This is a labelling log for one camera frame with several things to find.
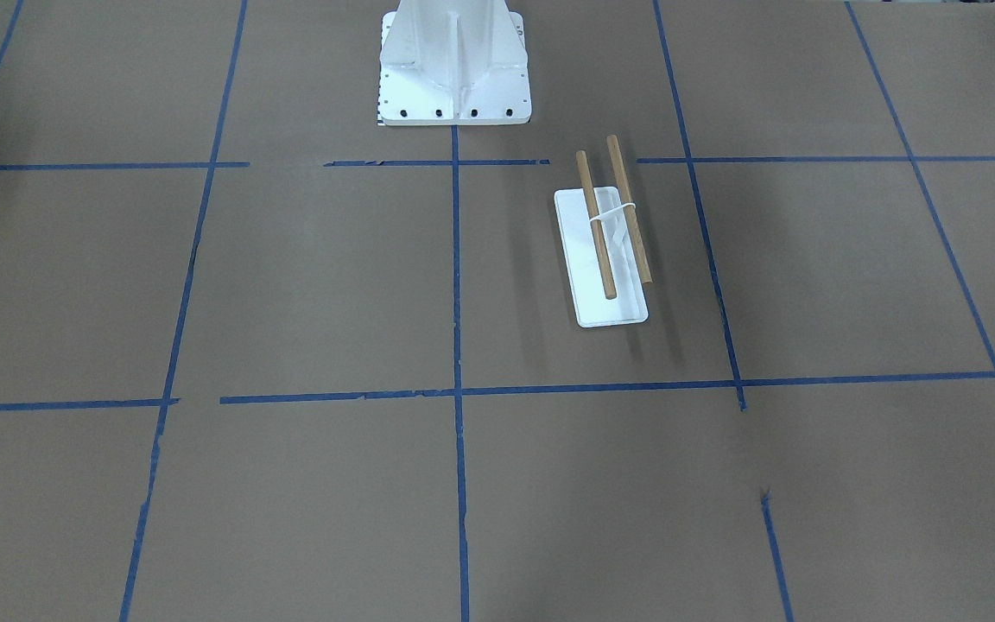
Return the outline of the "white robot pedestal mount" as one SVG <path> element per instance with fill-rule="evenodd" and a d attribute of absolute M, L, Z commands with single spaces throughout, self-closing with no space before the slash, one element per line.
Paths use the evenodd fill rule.
<path fill-rule="evenodd" d="M 380 35 L 380 125 L 521 125 L 532 118 L 524 20 L 505 1 L 402 1 L 384 13 Z"/>

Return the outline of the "inner wooden rack rod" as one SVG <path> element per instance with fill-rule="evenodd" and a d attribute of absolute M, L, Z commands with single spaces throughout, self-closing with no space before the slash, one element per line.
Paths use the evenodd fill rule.
<path fill-rule="evenodd" d="M 600 273 L 601 283 L 603 283 L 603 290 L 606 300 L 615 300 L 618 296 L 618 291 L 613 279 L 611 256 L 609 256 L 609 251 L 607 243 L 605 242 L 605 233 L 603 223 L 600 220 L 600 210 L 597 201 L 596 186 L 593 184 L 593 178 L 591 174 L 591 166 L 589 166 L 587 153 L 585 150 L 580 149 L 575 153 L 575 162 L 578 172 L 578 177 L 580 178 L 581 189 L 583 189 L 583 196 L 586 205 L 586 212 L 588 216 L 589 227 L 591 227 L 591 235 L 593 240 L 593 251 L 595 251 L 598 270 Z"/>

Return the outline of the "white towel rack base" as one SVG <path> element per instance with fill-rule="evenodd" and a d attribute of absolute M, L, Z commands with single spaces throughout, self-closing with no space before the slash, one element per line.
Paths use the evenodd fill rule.
<path fill-rule="evenodd" d="M 616 187 L 596 187 L 600 212 L 620 206 Z M 649 310 L 640 283 L 632 247 L 607 243 L 618 296 L 606 300 L 589 227 L 583 189 L 560 189 L 554 194 L 555 215 L 567 279 L 578 326 L 584 329 L 643 323 Z"/>

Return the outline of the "outer wooden rack rod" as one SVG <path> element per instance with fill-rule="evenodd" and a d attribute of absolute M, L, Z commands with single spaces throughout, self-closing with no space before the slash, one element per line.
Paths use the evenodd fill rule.
<path fill-rule="evenodd" d="M 653 283 L 648 253 L 646 251 L 646 244 L 644 244 L 643 233 L 641 232 L 637 215 L 635 197 L 633 197 L 631 189 L 631 178 L 629 177 L 627 167 L 625 166 L 623 150 L 621 149 L 618 135 L 609 134 L 608 137 L 605 138 L 605 146 L 607 146 L 609 157 L 611 158 L 613 177 L 615 177 L 616 188 L 618 189 L 621 200 L 621 208 L 623 208 L 625 224 L 627 225 L 629 237 L 631 237 L 633 258 L 635 258 L 636 261 L 640 283 Z"/>

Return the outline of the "wooden rack rod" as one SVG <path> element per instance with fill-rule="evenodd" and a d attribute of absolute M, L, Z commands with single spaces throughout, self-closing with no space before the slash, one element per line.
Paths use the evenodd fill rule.
<path fill-rule="evenodd" d="M 605 242 L 605 233 L 603 223 L 600 220 L 600 210 L 597 201 L 596 186 L 593 184 L 593 178 L 591 174 L 591 166 L 589 166 L 587 153 L 585 150 L 580 149 L 575 153 L 575 162 L 578 172 L 578 177 L 580 178 L 581 189 L 583 189 L 583 196 L 586 205 L 586 212 L 588 216 L 589 227 L 591 227 L 591 235 L 593 240 L 593 251 L 595 251 L 598 270 L 600 273 L 601 283 L 603 283 L 603 290 L 606 300 L 615 300 L 618 296 L 618 291 L 613 279 L 611 256 L 609 256 L 609 251 L 607 243 Z"/>
<path fill-rule="evenodd" d="M 644 244 L 643 233 L 641 232 L 637 215 L 635 197 L 633 197 L 631 189 L 631 178 L 629 177 L 627 167 L 625 166 L 623 150 L 621 149 L 618 135 L 609 134 L 608 137 L 605 138 L 605 146 L 607 146 L 609 157 L 611 158 L 613 177 L 615 177 L 616 188 L 618 189 L 621 200 L 621 208 L 623 208 L 625 224 L 627 225 L 629 237 L 631 237 L 633 258 L 635 258 L 636 261 L 640 283 L 653 283 L 648 253 L 646 251 L 646 244 Z"/>

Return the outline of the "white rack crossbar post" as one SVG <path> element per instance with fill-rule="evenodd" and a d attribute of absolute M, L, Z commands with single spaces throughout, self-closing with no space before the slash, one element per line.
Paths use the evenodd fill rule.
<path fill-rule="evenodd" d="M 631 247 L 628 215 L 633 212 L 635 207 L 635 202 L 624 202 L 623 205 L 598 213 L 597 216 L 589 220 L 589 223 L 600 225 L 600 229 L 603 230 L 603 235 L 609 244 L 615 245 L 617 248 Z"/>

